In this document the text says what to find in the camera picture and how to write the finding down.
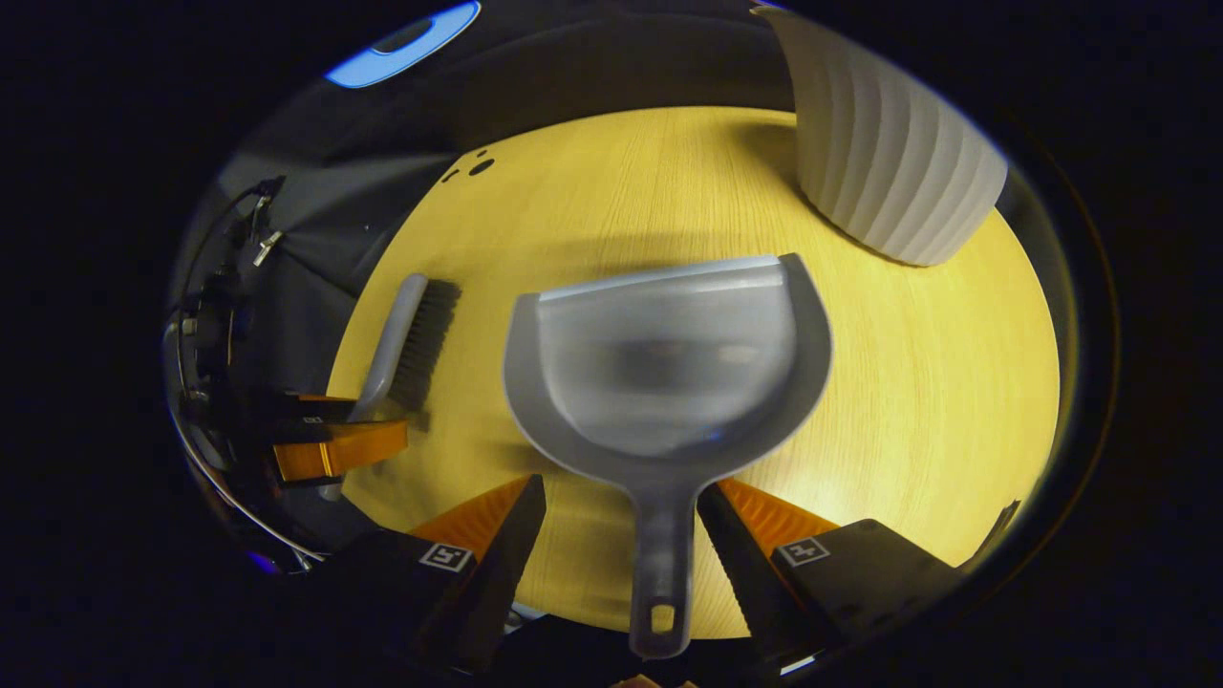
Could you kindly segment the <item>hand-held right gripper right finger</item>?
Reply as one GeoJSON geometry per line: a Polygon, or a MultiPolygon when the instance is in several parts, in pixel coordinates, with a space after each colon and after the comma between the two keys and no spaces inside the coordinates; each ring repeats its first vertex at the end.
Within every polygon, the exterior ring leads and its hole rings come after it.
{"type": "Polygon", "coordinates": [[[772,667],[868,643],[963,580],[878,521],[835,525],[744,481],[706,488],[697,513],[772,667]]]}

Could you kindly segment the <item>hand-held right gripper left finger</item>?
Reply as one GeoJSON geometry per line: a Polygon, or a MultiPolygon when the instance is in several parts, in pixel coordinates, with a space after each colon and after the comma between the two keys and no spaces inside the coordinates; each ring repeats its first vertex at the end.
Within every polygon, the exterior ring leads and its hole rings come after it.
{"type": "Polygon", "coordinates": [[[411,532],[371,532],[316,569],[316,646],[346,670],[479,675],[545,521],[545,481],[481,492],[411,532]]]}

